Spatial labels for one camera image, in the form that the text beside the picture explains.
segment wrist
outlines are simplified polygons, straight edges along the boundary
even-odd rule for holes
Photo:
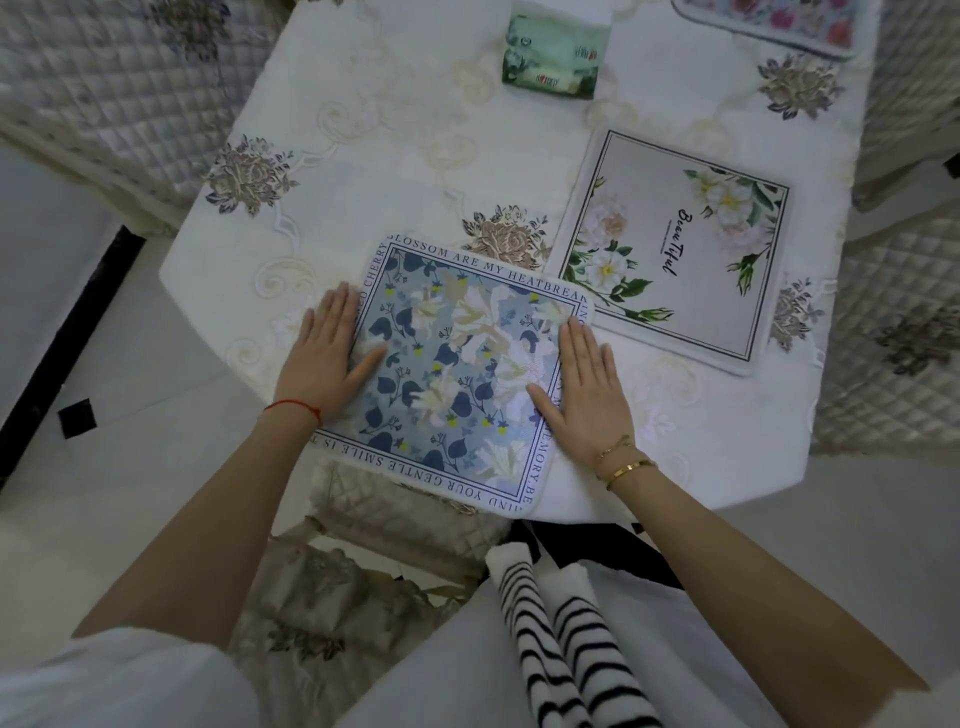
[[[278,404],[260,413],[254,431],[271,432],[304,444],[317,429],[317,418],[306,407],[292,402]]]

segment forearm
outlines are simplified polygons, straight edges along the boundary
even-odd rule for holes
[[[612,491],[636,515],[704,619],[790,725],[866,722],[924,681],[818,592],[654,468]]]
[[[77,627],[84,637],[133,626],[225,648],[290,473],[316,420],[296,406],[265,412]]]

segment gold bangle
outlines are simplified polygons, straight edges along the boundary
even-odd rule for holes
[[[622,435],[619,440],[613,443],[612,446],[610,446],[609,448],[601,452],[599,455],[597,455],[597,465],[600,465],[600,463],[603,462],[603,459],[607,457],[607,455],[609,455],[611,452],[616,450],[617,448],[622,448],[630,444],[631,444],[630,435]]]
[[[635,463],[631,463],[630,465],[624,466],[623,468],[621,468],[616,473],[610,476],[610,480],[607,481],[607,490],[610,489],[610,487],[613,485],[613,482],[621,475],[626,475],[630,471],[634,471],[637,468],[642,468],[645,465],[651,465],[655,468],[657,466],[657,463],[655,463],[649,457],[646,457],[646,458],[643,458],[642,460],[637,460]]]

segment right hand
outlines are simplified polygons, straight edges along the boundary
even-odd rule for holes
[[[608,461],[620,459],[615,455],[637,452],[633,447],[617,448],[598,462],[600,453],[624,435],[629,435],[631,445],[634,442],[634,419],[616,375],[613,351],[609,344],[597,347],[590,327],[570,317],[560,328],[560,362],[564,383],[560,407],[536,384],[527,385],[527,392],[560,446],[599,477]]]

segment floor tile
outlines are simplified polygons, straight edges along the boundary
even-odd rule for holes
[[[55,409],[90,399],[98,425],[109,425],[227,371],[160,284],[170,245],[165,238],[144,245]]]

